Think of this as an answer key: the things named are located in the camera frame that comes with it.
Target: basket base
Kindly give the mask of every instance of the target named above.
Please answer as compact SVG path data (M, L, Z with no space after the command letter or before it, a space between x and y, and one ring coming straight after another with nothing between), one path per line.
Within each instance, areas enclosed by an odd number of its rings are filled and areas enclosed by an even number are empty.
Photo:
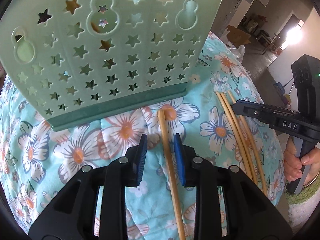
M61 131L108 116L124 113L144 106L183 97L187 94L187 82L152 89L134 95L116 98L93 106L47 119L54 131Z

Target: finger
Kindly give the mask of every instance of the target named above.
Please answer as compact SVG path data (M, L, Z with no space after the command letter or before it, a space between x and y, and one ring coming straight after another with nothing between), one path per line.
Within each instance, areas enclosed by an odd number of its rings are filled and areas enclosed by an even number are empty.
M295 155L297 153L297 149L293 143L292 137L290 136L289 139L287 140L287 147L286 149L288 150L289 153Z
M308 154L301 158L301 162L303 165L320 163L320 150L318 148L312 149Z
M289 175L286 171L284 171L284 176L286 178L287 181L295 181L296 178L292 177L291 175Z
M284 163L284 170L295 179L302 177L302 172L299 169L292 168L287 162Z
M288 150L285 150L284 153L284 159L285 161L293 168L295 169L301 169L302 163L299 158L291 154Z

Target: white wall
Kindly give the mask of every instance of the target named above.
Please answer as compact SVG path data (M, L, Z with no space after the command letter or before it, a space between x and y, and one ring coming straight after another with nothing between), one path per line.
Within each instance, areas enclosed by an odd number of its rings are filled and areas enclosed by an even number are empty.
M291 64L307 54L320 59L320 16L313 8L301 31L303 38L295 45L289 45L284 52L269 66L269 71L276 82L286 84L292 78ZM285 87L289 93L291 86ZM290 98L291 107L298 110L297 90L293 87Z
M305 22L312 8L309 0L270 0L266 7L253 1L246 17L249 19L252 13L265 16L268 22L262 29L273 37L274 33L278 34L281 31L292 13Z
M239 4L238 9L236 10L233 18L231 19L229 25L238 27L239 23L242 21L243 17L249 10L250 6L252 3L248 3L245 0L242 0L241 3Z

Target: cardboard box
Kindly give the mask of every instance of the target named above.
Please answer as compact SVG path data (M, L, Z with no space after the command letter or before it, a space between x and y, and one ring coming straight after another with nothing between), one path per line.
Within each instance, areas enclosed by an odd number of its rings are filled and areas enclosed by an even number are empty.
M227 29L228 31L230 31L227 34L227 38L236 48L239 48L240 45L245 45L250 43L249 41L249 38L251 37L250 34L245 33L237 29L236 27L230 26L230 25L228 25Z

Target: bracelet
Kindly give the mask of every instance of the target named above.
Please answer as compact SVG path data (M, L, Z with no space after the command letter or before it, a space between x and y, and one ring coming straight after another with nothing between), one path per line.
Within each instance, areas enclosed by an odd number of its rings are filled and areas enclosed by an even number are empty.
M312 180L310 180L306 185L303 185L302 188L310 186L318 178L319 174L320 174L320 170L318 171L318 174Z

